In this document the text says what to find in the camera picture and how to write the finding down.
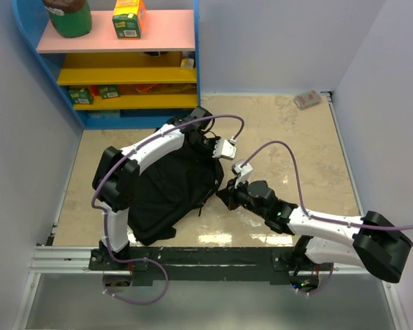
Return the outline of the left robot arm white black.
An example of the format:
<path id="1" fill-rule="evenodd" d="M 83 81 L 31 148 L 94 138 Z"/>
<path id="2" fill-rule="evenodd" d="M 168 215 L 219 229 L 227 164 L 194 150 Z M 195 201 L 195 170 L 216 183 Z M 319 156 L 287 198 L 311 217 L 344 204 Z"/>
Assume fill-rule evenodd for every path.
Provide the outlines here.
<path id="1" fill-rule="evenodd" d="M 128 264 L 128 230 L 145 246 L 172 239 L 174 225 L 218 191 L 224 171 L 213 149 L 219 138 L 205 136 L 214 122 L 209 111 L 196 107 L 138 144 L 104 150 L 92 205 L 106 218 L 99 248 L 112 269 Z"/>

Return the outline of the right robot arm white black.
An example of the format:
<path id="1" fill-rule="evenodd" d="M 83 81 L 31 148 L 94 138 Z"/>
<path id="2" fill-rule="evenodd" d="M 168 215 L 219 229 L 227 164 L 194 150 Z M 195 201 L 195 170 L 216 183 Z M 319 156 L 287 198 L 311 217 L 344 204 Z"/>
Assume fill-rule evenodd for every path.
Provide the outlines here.
<path id="1" fill-rule="evenodd" d="M 229 210 L 242 207 L 262 218 L 273 232 L 298 235 L 287 261 L 301 270 L 340 263 L 398 283 L 412 249 L 411 240 L 378 212 L 369 211 L 363 217 L 313 212 L 278 198 L 264 180 L 238 183 L 232 179 L 216 195 Z"/>

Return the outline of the black student backpack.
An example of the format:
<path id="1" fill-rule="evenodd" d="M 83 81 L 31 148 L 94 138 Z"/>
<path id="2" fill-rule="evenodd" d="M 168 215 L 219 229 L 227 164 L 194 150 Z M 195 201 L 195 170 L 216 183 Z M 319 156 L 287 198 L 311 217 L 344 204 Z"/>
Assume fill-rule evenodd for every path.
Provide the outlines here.
<path id="1" fill-rule="evenodd" d="M 128 226 L 136 240 L 148 246 L 173 238 L 173 226 L 190 211 L 201 209 L 223 179 L 219 159 L 195 158 L 187 138 L 181 148 L 140 175 L 128 214 Z"/>

